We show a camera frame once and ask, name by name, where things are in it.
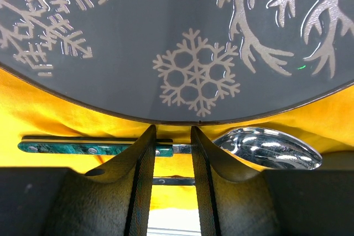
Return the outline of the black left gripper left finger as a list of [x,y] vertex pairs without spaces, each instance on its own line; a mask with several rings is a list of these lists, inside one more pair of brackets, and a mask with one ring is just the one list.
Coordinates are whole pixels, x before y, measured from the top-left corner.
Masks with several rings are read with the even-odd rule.
[[156,127],[85,174],[67,167],[1,168],[2,235],[146,235]]

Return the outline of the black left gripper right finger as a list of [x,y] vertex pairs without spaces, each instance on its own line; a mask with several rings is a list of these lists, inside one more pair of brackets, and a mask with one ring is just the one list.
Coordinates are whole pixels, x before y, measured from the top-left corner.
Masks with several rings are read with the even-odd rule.
[[202,235],[353,234],[353,151],[257,127],[191,146]]

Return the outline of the knife with green handle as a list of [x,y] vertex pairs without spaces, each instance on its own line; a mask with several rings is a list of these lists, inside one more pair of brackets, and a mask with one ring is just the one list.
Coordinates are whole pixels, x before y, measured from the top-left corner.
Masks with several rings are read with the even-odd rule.
[[153,185],[161,186],[195,186],[194,178],[154,177]]

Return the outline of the spoon with green handle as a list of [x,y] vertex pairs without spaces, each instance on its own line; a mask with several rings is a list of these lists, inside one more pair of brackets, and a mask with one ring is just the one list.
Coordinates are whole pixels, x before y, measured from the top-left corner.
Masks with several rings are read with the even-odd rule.
[[[135,138],[85,138],[27,135],[18,149],[26,153],[118,155]],[[275,129],[240,127],[212,140],[212,143],[238,159],[270,169],[314,170],[322,156],[309,144]]]

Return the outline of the yellow Pikachu cloth placemat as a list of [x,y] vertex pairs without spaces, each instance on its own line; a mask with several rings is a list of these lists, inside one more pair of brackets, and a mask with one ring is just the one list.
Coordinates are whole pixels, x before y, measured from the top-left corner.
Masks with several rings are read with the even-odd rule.
[[[352,150],[353,88],[247,125],[286,132],[320,153]],[[64,101],[1,71],[1,166],[70,167],[84,173],[108,156],[28,154],[17,145],[25,135],[137,138],[147,127]]]

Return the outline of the grey reindeer plate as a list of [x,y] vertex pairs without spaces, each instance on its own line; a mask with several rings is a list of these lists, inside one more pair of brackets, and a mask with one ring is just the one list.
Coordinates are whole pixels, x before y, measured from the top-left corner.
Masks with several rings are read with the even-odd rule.
[[353,0],[1,0],[1,68],[115,117],[244,122],[353,85]]

